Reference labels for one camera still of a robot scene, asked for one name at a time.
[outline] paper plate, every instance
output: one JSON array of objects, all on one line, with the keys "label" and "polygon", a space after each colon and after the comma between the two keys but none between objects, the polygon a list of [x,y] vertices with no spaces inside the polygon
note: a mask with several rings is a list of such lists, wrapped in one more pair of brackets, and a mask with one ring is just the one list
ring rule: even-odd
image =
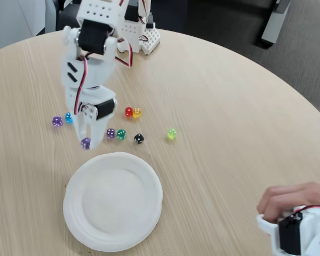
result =
[{"label": "paper plate", "polygon": [[73,236],[103,252],[129,249],[155,228],[162,187],[152,167],[127,153],[94,157],[72,176],[63,212]]}]

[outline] red die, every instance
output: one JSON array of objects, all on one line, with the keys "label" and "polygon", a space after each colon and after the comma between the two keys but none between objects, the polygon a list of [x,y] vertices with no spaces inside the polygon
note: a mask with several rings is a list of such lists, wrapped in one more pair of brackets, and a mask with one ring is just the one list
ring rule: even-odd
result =
[{"label": "red die", "polygon": [[133,116],[133,108],[127,107],[125,115],[126,115],[126,117],[132,117]]}]

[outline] table surface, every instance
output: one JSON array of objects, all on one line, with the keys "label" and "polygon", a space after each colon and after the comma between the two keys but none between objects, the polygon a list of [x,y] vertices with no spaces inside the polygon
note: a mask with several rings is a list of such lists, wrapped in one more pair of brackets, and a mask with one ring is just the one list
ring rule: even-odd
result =
[{"label": "table surface", "polygon": [[[0,50],[0,255],[271,255],[256,205],[268,186],[320,182],[320,113],[288,84],[218,45],[160,30],[150,55],[106,84],[122,142],[80,147],[60,83],[61,33]],[[141,107],[138,121],[124,118]],[[170,143],[167,130],[178,130]],[[135,134],[145,142],[136,145]],[[79,243],[62,213],[66,185],[90,158],[124,151],[148,162],[164,191],[159,223],[124,252]]]}]

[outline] robotic arm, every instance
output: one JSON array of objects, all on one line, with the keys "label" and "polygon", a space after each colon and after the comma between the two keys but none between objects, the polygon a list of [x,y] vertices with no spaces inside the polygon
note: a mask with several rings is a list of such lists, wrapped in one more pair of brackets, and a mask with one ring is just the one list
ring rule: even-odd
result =
[{"label": "robotic arm", "polygon": [[273,224],[257,217],[259,227],[270,235],[274,256],[320,256],[320,209],[307,206],[294,209]]},{"label": "robotic arm", "polygon": [[[131,1],[129,4],[128,0],[82,0],[77,14],[81,28],[65,27],[63,30],[67,53],[61,61],[61,82],[66,88],[66,103],[84,149],[100,144],[117,106],[115,93],[102,85],[114,71],[115,59],[121,60],[116,57],[117,47],[121,51],[128,49],[131,56],[131,48],[134,52],[145,49],[145,53],[150,54],[160,40],[155,24],[149,24],[150,0],[139,1],[137,21],[125,20],[136,15],[134,1]],[[157,43],[153,40],[151,47],[145,45],[149,38],[144,33],[156,36]],[[89,57],[92,53],[102,58]],[[132,58],[129,63],[122,63],[130,67]],[[87,125],[91,126],[90,139],[86,134]]]}]

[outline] human hand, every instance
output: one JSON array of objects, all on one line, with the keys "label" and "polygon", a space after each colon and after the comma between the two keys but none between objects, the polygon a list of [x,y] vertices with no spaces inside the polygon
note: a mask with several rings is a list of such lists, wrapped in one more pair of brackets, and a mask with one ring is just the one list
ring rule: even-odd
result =
[{"label": "human hand", "polygon": [[277,220],[284,211],[301,205],[320,205],[320,184],[310,182],[295,186],[269,187],[257,206],[259,214],[269,222]]}]

